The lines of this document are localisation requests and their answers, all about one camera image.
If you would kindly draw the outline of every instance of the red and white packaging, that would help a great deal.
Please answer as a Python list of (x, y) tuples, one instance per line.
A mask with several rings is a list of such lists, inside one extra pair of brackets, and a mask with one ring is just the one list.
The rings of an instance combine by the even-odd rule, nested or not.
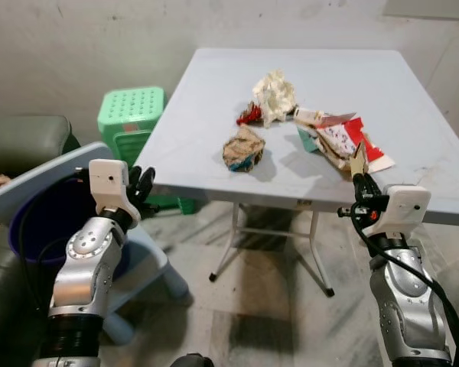
[(337, 125), (320, 127), (316, 129), (318, 138), (315, 143), (320, 151), (343, 171), (350, 170), (350, 156), (361, 141), (364, 141), (366, 147), (370, 173), (393, 166), (395, 162), (369, 140), (362, 128), (360, 117)]

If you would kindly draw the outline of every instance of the green stool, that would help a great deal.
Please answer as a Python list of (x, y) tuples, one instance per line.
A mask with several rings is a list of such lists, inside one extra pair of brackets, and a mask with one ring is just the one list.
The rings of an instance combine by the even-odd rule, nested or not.
[[(166, 98), (162, 88), (150, 86), (116, 89), (104, 95), (97, 122), (104, 142), (114, 157), (132, 166), (163, 113)], [(178, 206), (182, 214), (194, 213), (194, 201), (172, 196), (150, 196), (161, 208)]]

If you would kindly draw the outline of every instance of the sofa armrest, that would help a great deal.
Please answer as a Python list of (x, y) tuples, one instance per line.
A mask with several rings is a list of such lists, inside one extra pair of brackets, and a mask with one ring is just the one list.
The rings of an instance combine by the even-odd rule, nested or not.
[(63, 116), (0, 117), (0, 174), (16, 177), (79, 146)]

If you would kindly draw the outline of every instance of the floor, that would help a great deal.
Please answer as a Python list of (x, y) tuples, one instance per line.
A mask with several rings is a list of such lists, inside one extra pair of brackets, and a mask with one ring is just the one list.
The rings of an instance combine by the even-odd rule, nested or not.
[[(229, 265), (208, 281), (230, 231), (232, 205), (212, 202), (192, 216), (177, 210), (143, 227), (187, 280), (172, 300), (161, 282), (126, 304), (136, 328), (126, 346), (103, 339), (103, 366), (165, 367), (200, 352), (216, 367), (390, 366), (369, 290), (369, 256), (348, 219), (320, 214), (317, 248), (336, 295), (327, 298), (306, 239), (241, 235)], [(242, 222), (309, 230), (311, 213), (246, 207)], [(459, 313), (459, 227), (425, 224), (411, 240)]]

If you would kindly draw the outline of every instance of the white wall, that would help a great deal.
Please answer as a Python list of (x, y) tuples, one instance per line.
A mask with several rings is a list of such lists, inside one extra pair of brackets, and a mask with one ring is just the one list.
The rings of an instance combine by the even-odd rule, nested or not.
[(64, 114), (91, 141), (106, 91), (170, 95), (198, 47), (382, 48), (401, 51), (459, 136), (459, 22), (383, 17), (385, 3), (0, 0), (0, 113)]

